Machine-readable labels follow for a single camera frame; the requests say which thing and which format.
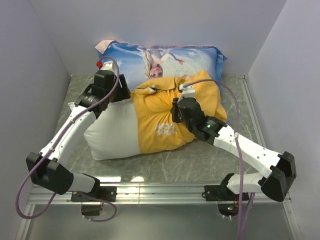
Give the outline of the pink cloth corner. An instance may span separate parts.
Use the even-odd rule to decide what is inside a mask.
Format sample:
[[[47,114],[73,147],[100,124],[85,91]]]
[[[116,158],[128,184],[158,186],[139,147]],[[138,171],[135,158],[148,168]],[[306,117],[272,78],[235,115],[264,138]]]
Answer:
[[[113,42],[115,42],[115,40],[102,40],[95,46],[95,49],[103,54]]]

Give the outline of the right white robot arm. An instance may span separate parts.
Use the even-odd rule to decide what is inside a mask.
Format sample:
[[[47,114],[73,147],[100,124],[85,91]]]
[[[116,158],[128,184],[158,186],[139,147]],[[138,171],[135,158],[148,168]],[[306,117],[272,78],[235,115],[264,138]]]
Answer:
[[[235,133],[222,120],[206,116],[193,97],[174,98],[172,119],[183,124],[198,140],[223,149],[257,170],[257,173],[232,174],[220,187],[226,200],[240,192],[263,193],[276,202],[283,202],[297,177],[295,157],[288,151],[278,153]]]

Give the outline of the white pillow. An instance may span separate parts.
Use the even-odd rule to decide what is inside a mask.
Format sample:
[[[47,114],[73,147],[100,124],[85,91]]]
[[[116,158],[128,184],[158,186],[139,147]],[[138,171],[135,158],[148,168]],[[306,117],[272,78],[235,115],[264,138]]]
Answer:
[[[96,161],[139,155],[138,119],[133,100],[110,103],[83,135]]]

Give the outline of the yellow Mickey Mouse pillowcase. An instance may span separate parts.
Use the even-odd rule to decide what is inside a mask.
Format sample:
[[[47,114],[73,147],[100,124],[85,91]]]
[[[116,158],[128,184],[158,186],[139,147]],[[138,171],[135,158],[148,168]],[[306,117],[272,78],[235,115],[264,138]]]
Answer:
[[[188,78],[152,78],[139,85],[132,93],[137,116],[137,132],[140,153],[150,154],[177,149],[192,142],[195,136],[182,123],[172,120],[174,98],[179,98],[179,86],[193,83],[195,99],[205,115],[227,120],[221,105],[218,85],[207,71],[200,71]]]

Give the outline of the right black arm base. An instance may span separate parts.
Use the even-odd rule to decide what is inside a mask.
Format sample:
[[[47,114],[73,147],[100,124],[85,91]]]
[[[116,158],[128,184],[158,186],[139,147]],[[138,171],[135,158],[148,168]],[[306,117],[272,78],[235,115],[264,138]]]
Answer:
[[[225,185],[205,185],[201,196],[207,202],[217,202],[218,211],[223,217],[232,219],[239,213],[239,195]]]

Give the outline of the aluminium front rail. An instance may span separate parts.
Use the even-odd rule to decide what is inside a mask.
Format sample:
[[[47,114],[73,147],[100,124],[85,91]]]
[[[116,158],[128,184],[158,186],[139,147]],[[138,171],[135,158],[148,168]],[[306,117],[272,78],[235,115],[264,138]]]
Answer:
[[[165,183],[120,183],[103,184],[104,187],[116,186],[115,205],[132,205],[132,204],[233,204],[234,200],[229,201],[206,201],[202,197],[205,191],[204,186],[209,183],[190,183],[190,182],[165,182]],[[40,186],[33,185],[27,200],[29,205],[46,205],[53,193]],[[98,205],[96,201],[72,201],[74,194],[67,192],[63,195],[57,194],[52,205]],[[266,197],[262,193],[256,193],[253,203],[272,203],[280,204]]]

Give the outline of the blue Elsa pillow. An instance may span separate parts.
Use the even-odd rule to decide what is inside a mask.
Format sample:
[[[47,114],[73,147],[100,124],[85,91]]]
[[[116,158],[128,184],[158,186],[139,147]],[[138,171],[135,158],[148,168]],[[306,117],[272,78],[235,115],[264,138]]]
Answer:
[[[215,46],[153,45],[144,47],[115,40],[100,58],[113,58],[134,90],[151,78],[193,76],[206,71],[213,79],[220,80],[227,56]]]

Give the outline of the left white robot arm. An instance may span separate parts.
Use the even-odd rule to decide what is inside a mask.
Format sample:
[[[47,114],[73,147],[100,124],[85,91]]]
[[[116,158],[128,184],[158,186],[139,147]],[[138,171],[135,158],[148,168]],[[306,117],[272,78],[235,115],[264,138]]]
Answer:
[[[100,181],[84,173],[73,173],[65,165],[85,131],[108,106],[130,96],[123,74],[98,70],[93,83],[74,101],[70,116],[54,138],[39,153],[27,156],[32,183],[59,195],[79,192],[89,201],[96,201],[101,195]]]

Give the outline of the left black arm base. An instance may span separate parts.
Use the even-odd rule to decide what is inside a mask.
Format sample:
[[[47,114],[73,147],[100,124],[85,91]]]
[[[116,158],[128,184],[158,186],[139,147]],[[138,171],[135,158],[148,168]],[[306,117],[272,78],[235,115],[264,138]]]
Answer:
[[[116,196],[116,186],[100,186],[95,192],[73,192],[70,201],[81,205],[80,210],[83,218],[99,223],[109,221],[116,216],[118,211],[115,205]],[[111,206],[113,208],[113,213],[106,219],[94,218],[101,215],[105,205]]]

